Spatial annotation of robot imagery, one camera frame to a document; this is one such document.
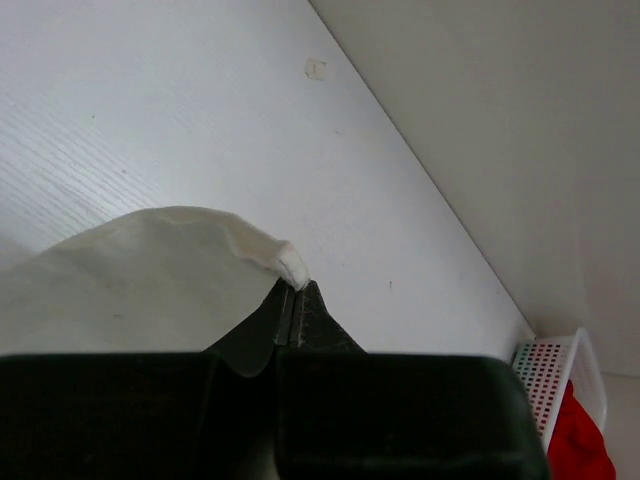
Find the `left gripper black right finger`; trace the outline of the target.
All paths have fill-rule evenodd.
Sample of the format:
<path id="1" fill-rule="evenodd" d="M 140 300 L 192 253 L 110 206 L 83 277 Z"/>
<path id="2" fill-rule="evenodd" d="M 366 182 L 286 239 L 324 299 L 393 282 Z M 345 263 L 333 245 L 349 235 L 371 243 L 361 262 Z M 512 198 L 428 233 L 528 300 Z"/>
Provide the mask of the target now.
<path id="1" fill-rule="evenodd" d="M 365 352 L 320 289 L 298 293 L 275 360 L 283 479 L 546 479 L 525 389 L 502 360 Z"/>

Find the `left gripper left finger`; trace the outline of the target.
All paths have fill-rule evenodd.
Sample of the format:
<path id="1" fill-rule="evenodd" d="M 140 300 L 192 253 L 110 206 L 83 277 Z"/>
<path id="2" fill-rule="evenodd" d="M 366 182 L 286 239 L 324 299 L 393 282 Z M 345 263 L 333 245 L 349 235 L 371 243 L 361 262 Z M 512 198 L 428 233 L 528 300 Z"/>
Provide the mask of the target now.
<path id="1" fill-rule="evenodd" d="M 272 359 L 294 290 L 201 352 L 1 360 L 5 479 L 236 479 L 271 442 Z"/>

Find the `white t shirt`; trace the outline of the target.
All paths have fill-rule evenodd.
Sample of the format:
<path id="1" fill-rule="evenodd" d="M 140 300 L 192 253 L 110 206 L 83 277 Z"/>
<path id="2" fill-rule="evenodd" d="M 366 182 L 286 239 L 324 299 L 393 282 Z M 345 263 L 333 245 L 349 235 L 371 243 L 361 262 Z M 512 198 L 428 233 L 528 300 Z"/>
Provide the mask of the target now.
<path id="1" fill-rule="evenodd" d="M 1 351 L 201 351 L 278 281 L 309 282 L 294 246 L 236 214 L 145 209 L 84 231 L 1 275 Z"/>

